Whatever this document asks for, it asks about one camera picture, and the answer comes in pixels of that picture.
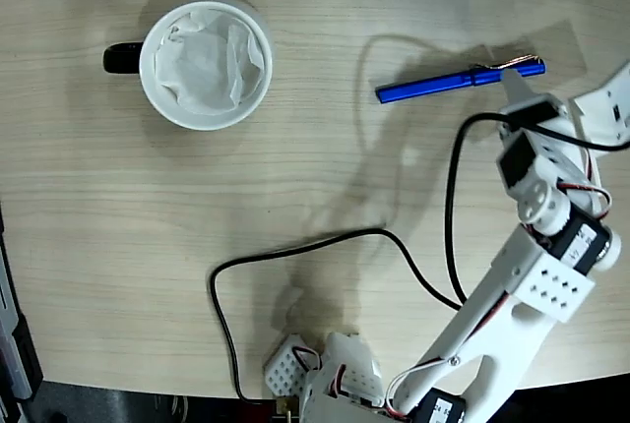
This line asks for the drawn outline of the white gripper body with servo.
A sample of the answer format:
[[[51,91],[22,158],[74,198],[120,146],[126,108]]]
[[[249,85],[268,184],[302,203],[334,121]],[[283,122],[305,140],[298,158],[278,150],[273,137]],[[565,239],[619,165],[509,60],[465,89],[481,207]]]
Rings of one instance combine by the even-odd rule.
[[[508,104],[500,112],[570,138],[576,136],[566,106],[550,94],[510,95]],[[589,167],[585,165],[582,148],[513,123],[501,122],[498,132],[503,152],[497,158],[497,167],[508,195],[523,195],[536,180],[553,187],[559,184],[595,186],[588,176]]]

